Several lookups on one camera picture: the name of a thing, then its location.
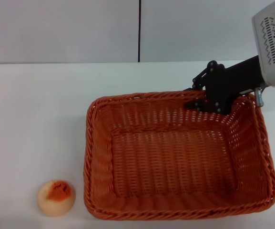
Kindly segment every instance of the white table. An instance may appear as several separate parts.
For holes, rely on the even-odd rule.
[[[226,66],[238,61],[222,62]],[[83,202],[85,115],[104,95],[190,87],[207,62],[0,65],[0,229],[263,229],[275,228],[275,205],[261,213],[197,221],[104,221]],[[263,113],[275,163],[275,88]],[[77,199],[63,217],[37,209],[50,179],[73,183]]]

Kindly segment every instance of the white wall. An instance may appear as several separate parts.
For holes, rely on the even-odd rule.
[[[142,0],[141,61],[243,60],[273,0]],[[0,63],[136,62],[139,0],[0,0]]]
[[[141,61],[257,55],[251,18],[274,0],[143,0]]]
[[[0,63],[136,62],[137,0],[0,0]]]

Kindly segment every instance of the wicker basket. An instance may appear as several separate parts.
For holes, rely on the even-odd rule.
[[[84,202],[97,218],[205,219],[275,203],[275,171],[253,95],[230,115],[187,110],[202,91],[128,94],[87,113]]]

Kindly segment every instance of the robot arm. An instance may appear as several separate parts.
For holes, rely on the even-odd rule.
[[[229,68],[210,61],[188,89],[205,87],[206,101],[188,102],[186,108],[228,115],[237,97],[253,91],[256,105],[263,106],[262,91],[268,86],[275,87],[275,2],[257,13],[252,22],[258,56]]]

